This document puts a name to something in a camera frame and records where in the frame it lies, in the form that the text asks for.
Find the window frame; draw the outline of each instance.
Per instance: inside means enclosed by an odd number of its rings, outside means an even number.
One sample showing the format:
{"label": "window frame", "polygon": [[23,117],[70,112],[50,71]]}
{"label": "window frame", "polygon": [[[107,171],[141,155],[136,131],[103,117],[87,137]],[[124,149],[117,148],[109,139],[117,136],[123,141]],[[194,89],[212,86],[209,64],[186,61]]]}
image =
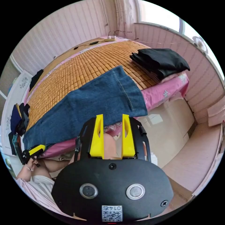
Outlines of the window frame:
{"label": "window frame", "polygon": [[[179,27],[179,32],[177,32],[176,30],[174,29],[171,29],[169,27],[166,27],[166,26],[162,26],[160,24],[155,24],[155,23],[150,23],[150,22],[145,22],[145,21],[141,21],[141,7],[140,7],[140,2],[141,0],[135,0],[135,4],[136,4],[136,8],[137,8],[137,23],[134,23],[134,24],[144,24],[144,25],[149,25],[149,26],[155,26],[155,27],[159,27],[161,29],[164,29],[164,30],[167,30],[167,31],[170,31],[176,35],[179,35],[180,37],[182,37],[184,40],[190,42],[196,49],[199,50],[199,48],[194,44],[194,40],[189,38],[188,36],[184,35],[184,32],[185,32],[185,21],[182,20],[180,17],[179,17],[179,20],[180,20],[180,27]],[[215,63],[213,62],[213,60],[209,57],[208,54],[205,54],[205,57],[208,59],[208,61],[211,63],[211,65],[213,66],[214,70],[216,71],[218,77],[220,78],[220,81],[221,81],[221,84],[223,85],[223,88],[225,90],[225,79],[222,78],[222,75],[221,73],[219,72],[219,70],[217,69]]]}

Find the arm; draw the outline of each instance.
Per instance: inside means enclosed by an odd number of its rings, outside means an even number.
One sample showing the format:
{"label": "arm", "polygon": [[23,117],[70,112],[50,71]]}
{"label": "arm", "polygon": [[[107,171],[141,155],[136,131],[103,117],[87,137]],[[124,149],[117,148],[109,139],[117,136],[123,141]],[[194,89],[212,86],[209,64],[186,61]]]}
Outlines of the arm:
{"label": "arm", "polygon": [[31,179],[31,172],[34,170],[35,164],[37,164],[37,160],[30,158],[28,163],[22,167],[16,179],[23,179],[26,182],[29,182]]}

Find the window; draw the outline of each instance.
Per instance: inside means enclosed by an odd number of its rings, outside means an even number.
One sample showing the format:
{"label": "window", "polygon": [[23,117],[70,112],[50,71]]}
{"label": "window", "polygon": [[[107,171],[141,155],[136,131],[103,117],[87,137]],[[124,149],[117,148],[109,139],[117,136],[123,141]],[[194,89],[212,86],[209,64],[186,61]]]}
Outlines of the window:
{"label": "window", "polygon": [[179,32],[180,18],[161,6],[139,0],[140,22],[154,23]]}
{"label": "window", "polygon": [[[188,23],[186,23],[185,21],[180,19],[177,15],[175,15],[174,13],[170,12],[167,9],[164,9],[161,6],[143,0],[137,0],[137,6],[139,8],[138,11],[140,23],[153,23],[159,26],[169,28],[171,32],[173,32],[174,30],[176,32],[179,32],[183,38],[188,37],[191,40],[193,40],[194,36],[200,37],[199,33],[194,28],[192,28]],[[208,50],[207,53],[208,57],[214,62],[222,79],[225,80],[223,71],[214,53],[212,52],[212,50],[205,41],[204,44],[206,45]]]}

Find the bracelet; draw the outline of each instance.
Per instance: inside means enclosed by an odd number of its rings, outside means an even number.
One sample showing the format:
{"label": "bracelet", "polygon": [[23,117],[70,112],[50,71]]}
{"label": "bracelet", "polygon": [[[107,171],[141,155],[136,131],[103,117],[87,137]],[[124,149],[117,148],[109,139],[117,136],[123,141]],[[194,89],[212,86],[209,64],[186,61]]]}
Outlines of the bracelet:
{"label": "bracelet", "polygon": [[33,171],[33,169],[31,169],[31,168],[29,168],[29,167],[26,167],[28,170],[30,170],[30,171]]}

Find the screw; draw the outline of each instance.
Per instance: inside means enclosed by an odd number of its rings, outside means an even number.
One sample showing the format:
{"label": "screw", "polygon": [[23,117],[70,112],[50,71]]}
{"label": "screw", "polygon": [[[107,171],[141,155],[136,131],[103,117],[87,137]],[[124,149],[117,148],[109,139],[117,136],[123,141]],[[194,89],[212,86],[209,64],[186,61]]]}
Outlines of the screw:
{"label": "screw", "polygon": [[164,200],[164,201],[161,203],[161,207],[165,207],[167,204],[168,204],[168,201],[167,201],[167,200]]}
{"label": "screw", "polygon": [[109,169],[114,170],[116,168],[116,164],[115,163],[110,163],[109,164]]}

